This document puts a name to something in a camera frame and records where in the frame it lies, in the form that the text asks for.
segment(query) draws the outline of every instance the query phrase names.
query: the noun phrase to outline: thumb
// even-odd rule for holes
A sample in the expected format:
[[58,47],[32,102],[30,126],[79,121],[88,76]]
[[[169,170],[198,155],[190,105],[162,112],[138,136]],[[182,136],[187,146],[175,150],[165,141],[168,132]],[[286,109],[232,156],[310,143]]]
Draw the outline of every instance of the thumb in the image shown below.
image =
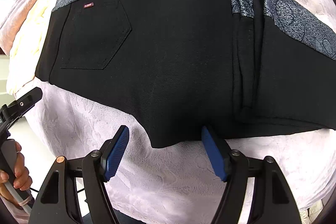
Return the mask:
[[2,170],[0,170],[0,183],[5,183],[7,182],[9,179],[9,176],[7,173],[3,172]]

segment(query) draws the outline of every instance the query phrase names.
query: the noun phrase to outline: black cable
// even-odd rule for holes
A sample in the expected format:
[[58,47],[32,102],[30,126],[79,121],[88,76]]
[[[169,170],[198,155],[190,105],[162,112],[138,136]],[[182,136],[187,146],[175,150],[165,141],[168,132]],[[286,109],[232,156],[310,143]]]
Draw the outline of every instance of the black cable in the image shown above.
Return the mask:
[[38,193],[38,190],[35,190],[34,188],[29,188],[29,189],[31,189],[32,191],[34,191],[34,192],[37,192],[37,193]]

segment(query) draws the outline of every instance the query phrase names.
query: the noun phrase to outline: metal bolt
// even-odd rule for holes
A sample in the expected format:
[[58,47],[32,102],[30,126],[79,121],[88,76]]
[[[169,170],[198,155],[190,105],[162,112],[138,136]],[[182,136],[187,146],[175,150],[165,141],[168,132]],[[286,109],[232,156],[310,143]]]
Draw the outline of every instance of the metal bolt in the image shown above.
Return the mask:
[[265,157],[266,161],[269,162],[270,164],[274,162],[274,159],[271,156]]
[[56,159],[56,161],[60,164],[61,162],[63,162],[65,160],[65,158],[63,156],[60,156]]
[[100,155],[100,151],[99,150],[93,150],[92,152],[91,152],[91,156],[92,157],[98,157]]
[[231,150],[231,154],[232,154],[233,156],[239,156],[239,155],[240,155],[240,152],[239,152],[237,149],[233,149],[233,150]]

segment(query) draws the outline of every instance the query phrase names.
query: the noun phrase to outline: red label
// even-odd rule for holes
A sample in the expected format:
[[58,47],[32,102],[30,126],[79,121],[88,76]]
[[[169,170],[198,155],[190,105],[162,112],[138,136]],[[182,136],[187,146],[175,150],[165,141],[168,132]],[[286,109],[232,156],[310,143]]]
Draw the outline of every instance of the red label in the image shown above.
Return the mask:
[[84,5],[84,8],[89,8],[89,7],[92,7],[93,6],[93,2],[89,3],[89,4],[85,4]]

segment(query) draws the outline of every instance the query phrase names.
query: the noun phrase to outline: human hand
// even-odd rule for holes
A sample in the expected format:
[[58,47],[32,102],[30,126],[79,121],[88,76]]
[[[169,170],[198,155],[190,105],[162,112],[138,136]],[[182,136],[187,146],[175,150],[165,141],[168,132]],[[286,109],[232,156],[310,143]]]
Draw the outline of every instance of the human hand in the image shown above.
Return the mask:
[[[16,163],[14,167],[14,174],[16,179],[14,180],[14,188],[20,189],[21,191],[28,190],[33,183],[33,180],[29,176],[29,170],[25,167],[25,157],[20,151],[22,150],[21,145],[15,142],[16,147]],[[4,183],[8,181],[8,174],[0,170],[0,196],[3,196],[6,200],[13,203],[15,206],[19,207],[17,201],[13,198],[10,192],[5,187]]]

